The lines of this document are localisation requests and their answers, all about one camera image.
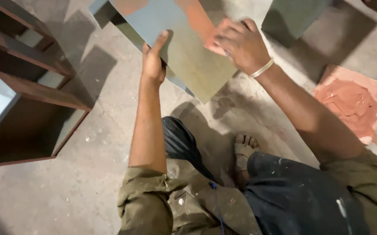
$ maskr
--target bangle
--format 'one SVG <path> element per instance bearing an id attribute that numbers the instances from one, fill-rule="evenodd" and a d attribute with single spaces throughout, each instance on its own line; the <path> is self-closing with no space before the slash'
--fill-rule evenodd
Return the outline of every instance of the bangle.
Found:
<path id="1" fill-rule="evenodd" d="M 258 77 L 263 72 L 265 72 L 267 69 L 269 69 L 273 65 L 273 63 L 274 63 L 274 60 L 271 58 L 271 60 L 269 60 L 269 62 L 264 67 L 260 68 L 257 72 L 251 74 L 250 77 L 252 77 L 252 78 Z"/>

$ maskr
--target black trousers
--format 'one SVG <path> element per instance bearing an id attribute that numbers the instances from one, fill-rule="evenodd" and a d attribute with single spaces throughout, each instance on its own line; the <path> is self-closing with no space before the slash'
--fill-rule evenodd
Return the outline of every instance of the black trousers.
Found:
<path id="1" fill-rule="evenodd" d="M 184 124 L 173 117 L 162 123 L 168 156 L 215 181 Z M 249 157 L 247 168 L 244 195 L 263 234 L 369 234 L 361 204 L 326 172 L 262 152 Z"/>

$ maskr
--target person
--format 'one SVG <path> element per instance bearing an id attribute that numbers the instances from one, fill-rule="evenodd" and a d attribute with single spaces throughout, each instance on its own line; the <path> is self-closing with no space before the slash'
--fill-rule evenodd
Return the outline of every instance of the person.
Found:
<path id="1" fill-rule="evenodd" d="M 287 115 L 320 170 L 235 140 L 239 189 L 216 183 L 184 124 L 161 118 L 164 31 L 143 47 L 139 103 L 129 165 L 119 191 L 119 234 L 377 234 L 377 156 L 333 113 L 271 60 L 255 22 L 215 36 L 230 60 L 255 77 Z"/>

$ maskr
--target concrete floor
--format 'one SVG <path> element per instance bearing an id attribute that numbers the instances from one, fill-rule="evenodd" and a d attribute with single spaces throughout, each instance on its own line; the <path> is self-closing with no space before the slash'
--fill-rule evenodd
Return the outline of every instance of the concrete floor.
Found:
<path id="1" fill-rule="evenodd" d="M 97 25 L 87 12 L 92 0 L 15 2 L 48 25 L 94 109 L 56 159 L 0 167 L 0 234 L 116 234 L 121 224 L 116 200 L 129 157 L 141 53 L 113 24 Z M 249 16 L 260 25 L 270 3 L 210 0 L 205 9 L 212 18 Z M 328 63 L 377 79 L 377 13 L 359 0 L 329 7 L 290 49 L 266 43 L 275 61 L 309 92 Z M 206 166 L 226 185 L 233 185 L 237 132 L 260 136 L 269 153 L 318 165 L 286 116 L 245 74 L 231 79 L 206 105 L 168 81 L 160 98 L 162 115 L 181 118 Z M 377 154 L 375 145 L 368 147 Z"/>

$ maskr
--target hand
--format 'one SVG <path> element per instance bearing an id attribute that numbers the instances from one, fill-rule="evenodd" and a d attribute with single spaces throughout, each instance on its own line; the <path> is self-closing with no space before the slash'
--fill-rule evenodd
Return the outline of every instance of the hand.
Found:
<path id="1" fill-rule="evenodd" d="M 267 48 L 255 22 L 249 18 L 231 22 L 217 32 L 215 43 L 230 53 L 233 64 L 248 75 L 264 67 L 269 61 Z"/>
<path id="2" fill-rule="evenodd" d="M 160 34 L 151 48 L 147 43 L 143 45 L 142 50 L 142 77 L 141 82 L 149 82 L 158 87 L 164 82 L 165 79 L 165 64 L 162 63 L 160 58 L 160 50 L 168 39 L 168 31 L 164 30 Z"/>

